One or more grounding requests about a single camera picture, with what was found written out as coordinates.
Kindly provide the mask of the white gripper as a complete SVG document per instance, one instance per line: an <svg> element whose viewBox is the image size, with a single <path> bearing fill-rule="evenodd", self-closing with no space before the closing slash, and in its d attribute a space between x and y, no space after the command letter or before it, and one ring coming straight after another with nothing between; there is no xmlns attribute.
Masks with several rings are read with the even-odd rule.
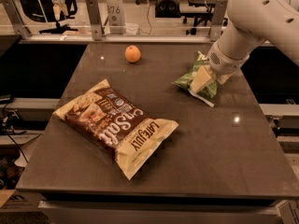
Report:
<svg viewBox="0 0 299 224"><path fill-rule="evenodd" d="M196 72L194 79L190 85L192 92L199 92L203 88L212 84L215 81L213 71L218 74L217 81L219 84L224 84L248 59L246 54L242 59L232 59L225 55L215 42L207 54L209 65L202 65Z"/></svg>

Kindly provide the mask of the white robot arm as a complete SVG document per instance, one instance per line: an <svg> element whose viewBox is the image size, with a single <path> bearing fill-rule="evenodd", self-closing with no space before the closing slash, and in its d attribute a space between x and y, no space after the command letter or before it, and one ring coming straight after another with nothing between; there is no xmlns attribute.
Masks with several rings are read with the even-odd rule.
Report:
<svg viewBox="0 0 299 224"><path fill-rule="evenodd" d="M265 41L299 64L299 0L228 0L227 15L229 24L196 72L192 92L225 83Z"/></svg>

